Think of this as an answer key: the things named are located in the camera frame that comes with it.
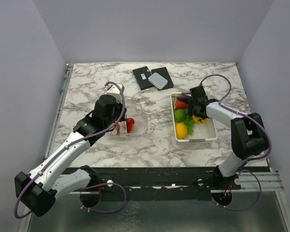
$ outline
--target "grape bunch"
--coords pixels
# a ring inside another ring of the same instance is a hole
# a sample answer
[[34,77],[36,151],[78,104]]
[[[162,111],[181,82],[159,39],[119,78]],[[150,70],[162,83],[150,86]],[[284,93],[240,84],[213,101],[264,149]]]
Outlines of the grape bunch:
[[193,121],[193,119],[192,119],[192,116],[186,116],[186,119],[184,120],[184,122],[183,122],[185,125],[186,125],[186,127],[187,127],[187,129],[188,129],[188,134],[189,135],[192,135],[193,134],[193,132],[194,132],[194,130],[193,130],[193,128],[194,128],[194,121]]

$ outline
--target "cable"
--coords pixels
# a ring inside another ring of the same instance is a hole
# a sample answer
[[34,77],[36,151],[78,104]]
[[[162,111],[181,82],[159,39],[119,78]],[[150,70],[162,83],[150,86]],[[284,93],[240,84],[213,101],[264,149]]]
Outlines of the cable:
[[223,208],[223,209],[231,210],[231,211],[246,211],[246,210],[249,210],[249,209],[252,209],[252,208],[256,207],[260,203],[261,197],[262,197],[262,188],[261,188],[261,183],[260,183],[259,179],[251,171],[246,170],[246,169],[241,170],[238,175],[240,175],[241,173],[244,173],[244,172],[252,174],[253,177],[256,178],[256,180],[258,182],[258,185],[259,185],[259,197],[258,197],[257,201],[250,207],[243,208],[243,209],[237,209],[237,208],[231,208],[231,207],[227,207],[227,206],[221,205],[218,202],[216,202],[216,200],[212,197],[212,200],[215,202],[215,204],[217,206],[219,206],[220,208]]
[[24,215],[22,215],[22,216],[20,216],[20,215],[18,215],[18,212],[17,212],[17,210],[18,210],[18,205],[19,205],[19,203],[20,203],[20,200],[21,200],[21,198],[23,197],[23,195],[25,194],[25,192],[26,192],[26,190],[29,188],[29,186],[39,177],[39,176],[41,176],[42,174],[43,174],[43,172],[48,168],[48,166],[55,160],[55,159],[57,159],[58,158],[58,156],[60,156],[65,150],[67,150],[67,149],[69,149],[69,147],[70,146],[72,146],[72,145],[74,145],[74,144],[76,144],[76,143],[78,143],[78,142],[80,142],[80,141],[82,141],[82,140],[86,140],[86,139],[90,139],[90,138],[92,138],[92,137],[94,137],[94,136],[96,136],[96,135],[99,135],[99,134],[103,134],[103,133],[106,133],[106,132],[108,132],[109,130],[111,130],[112,129],[112,127],[114,127],[119,121],[120,121],[120,119],[122,118],[122,116],[124,115],[124,112],[125,112],[125,97],[124,97],[124,93],[123,93],[123,91],[122,91],[122,89],[116,84],[116,83],[114,83],[114,82],[112,82],[112,81],[109,81],[109,82],[107,82],[106,84],[105,84],[105,86],[107,86],[107,85],[109,85],[109,84],[112,84],[112,85],[114,85],[114,86],[116,86],[117,88],[118,88],[118,90],[119,90],[119,92],[120,92],[120,95],[121,95],[121,98],[122,98],[122,109],[121,109],[121,113],[120,113],[120,115],[119,115],[119,117],[118,117],[118,119],[111,125],[111,126],[109,126],[108,128],[106,128],[106,129],[104,129],[104,130],[102,130],[102,131],[100,131],[100,132],[97,132],[97,133],[94,133],[94,134],[91,134],[91,135],[88,135],[88,136],[85,136],[85,137],[83,137],[83,138],[81,138],[81,139],[77,139],[77,140],[75,140],[75,141],[73,141],[73,142],[71,142],[71,143],[69,143],[66,147],[64,147],[64,148],[62,148],[57,154],[55,154],[54,156],[53,156],[53,158],[41,169],[41,171],[39,172],[39,173],[37,173],[30,181],[29,181],[29,183],[23,188],[23,190],[20,192],[20,194],[19,194],[19,196],[18,196],[18,198],[17,198],[17,200],[16,200],[16,203],[15,203],[15,207],[14,207],[14,216],[15,216],[15,218],[17,218],[17,219],[22,219],[22,218],[25,218],[25,217],[27,217],[29,214],[31,214],[32,212],[31,211],[29,211],[28,213],[26,213],[26,214],[24,214]]
[[117,208],[117,209],[113,209],[113,210],[99,210],[99,209],[91,209],[91,208],[86,208],[82,202],[82,199],[80,198],[80,203],[82,204],[82,208],[86,209],[86,210],[90,210],[92,212],[97,212],[97,213],[104,213],[104,214],[110,214],[110,213],[115,213],[115,212],[118,212],[120,210],[122,210],[125,206],[126,206],[126,203],[127,203],[127,193],[124,189],[124,187],[122,187],[120,184],[117,184],[117,183],[102,183],[102,184],[98,184],[98,185],[93,185],[93,186],[90,186],[90,187],[86,187],[86,188],[82,188],[82,189],[92,189],[92,188],[96,188],[96,187],[99,187],[99,186],[104,186],[104,185],[116,185],[118,187],[120,187],[122,189],[122,191],[124,192],[124,202],[123,204]]
[[205,78],[203,78],[203,80],[200,82],[200,85],[203,84],[203,81],[204,81],[204,80],[206,80],[208,77],[211,77],[211,76],[220,76],[220,77],[224,78],[224,79],[228,82],[228,84],[229,84],[229,90],[228,90],[228,92],[226,93],[226,95],[224,95],[224,96],[220,99],[220,101],[219,101],[219,105],[220,105],[222,108],[224,108],[224,109],[226,109],[226,110],[229,110],[229,111],[232,112],[232,113],[235,113],[235,114],[238,114],[238,115],[240,115],[240,116],[242,116],[242,117],[248,118],[250,121],[252,121],[253,123],[255,123],[255,124],[256,124],[256,125],[257,125],[257,126],[258,126],[262,131],[263,131],[263,133],[264,133],[265,136],[267,137],[267,140],[268,140],[268,142],[269,142],[269,148],[268,148],[267,152],[264,154],[264,156],[248,159],[248,160],[246,161],[246,163],[249,162],[249,161],[252,161],[252,160],[261,160],[261,159],[263,159],[263,158],[268,157],[269,154],[270,154],[271,151],[272,151],[272,140],[271,140],[270,135],[268,134],[268,132],[264,129],[263,126],[260,125],[260,123],[258,123],[258,122],[257,122],[256,120],[254,120],[252,117],[250,117],[250,116],[248,116],[248,115],[246,115],[246,114],[244,114],[244,113],[242,113],[242,112],[238,112],[238,111],[236,111],[236,110],[234,110],[234,109],[231,109],[231,108],[229,108],[229,107],[227,107],[227,106],[225,106],[224,104],[221,103],[221,102],[222,102],[222,101],[223,101],[223,100],[224,100],[224,99],[225,99],[225,98],[230,94],[230,92],[231,92],[231,88],[232,88],[231,82],[230,82],[230,80],[229,80],[227,77],[225,77],[225,76],[223,76],[223,75],[220,75],[220,74],[212,74],[212,75],[208,75],[208,76],[206,76]]

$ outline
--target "white label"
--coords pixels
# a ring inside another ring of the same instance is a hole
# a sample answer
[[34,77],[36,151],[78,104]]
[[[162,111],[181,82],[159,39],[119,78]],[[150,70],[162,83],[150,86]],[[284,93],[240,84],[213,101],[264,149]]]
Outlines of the white label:
[[144,73],[141,74],[141,77],[142,77],[143,80],[146,80],[146,76],[145,76]]

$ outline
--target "white marble surface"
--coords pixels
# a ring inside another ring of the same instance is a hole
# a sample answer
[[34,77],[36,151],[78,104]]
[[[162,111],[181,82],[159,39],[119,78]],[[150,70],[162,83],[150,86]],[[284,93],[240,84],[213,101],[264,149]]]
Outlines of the white marble surface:
[[[155,87],[141,91],[132,70],[147,66],[150,70],[167,67],[174,88],[158,91]],[[234,63],[91,63],[75,64],[64,103],[54,150],[67,138],[78,120],[94,109],[95,101],[105,92],[107,81],[122,83],[125,97],[141,103],[148,118],[148,129],[140,137],[128,140],[104,136],[80,155],[71,167],[204,167],[219,165],[231,152],[230,130],[216,122],[218,139],[212,142],[178,145],[172,125],[170,93],[197,86],[209,74],[228,77],[232,92],[224,103],[243,112],[249,105]],[[220,99],[228,90],[227,82],[212,77],[204,85]],[[265,166],[255,161],[252,166]]]

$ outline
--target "marble table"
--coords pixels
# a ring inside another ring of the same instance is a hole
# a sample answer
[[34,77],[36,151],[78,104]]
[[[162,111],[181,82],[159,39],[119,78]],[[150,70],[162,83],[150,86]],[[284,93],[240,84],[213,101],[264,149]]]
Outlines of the marble table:
[[[132,70],[147,66],[150,70],[167,67],[174,88],[141,91]],[[142,104],[148,118],[147,131],[140,137],[112,139],[104,136],[81,154],[70,167],[204,167],[219,165],[231,152],[230,130],[215,122],[218,139],[205,143],[179,145],[172,125],[170,93],[197,86],[209,74],[219,73],[232,83],[224,103],[249,112],[249,105],[235,63],[89,63],[75,64],[68,87],[53,151],[68,137],[78,120],[94,109],[95,101],[105,92],[107,81],[124,84],[125,98]],[[227,82],[212,77],[204,85],[220,99],[228,90]],[[248,165],[267,166],[265,160]]]

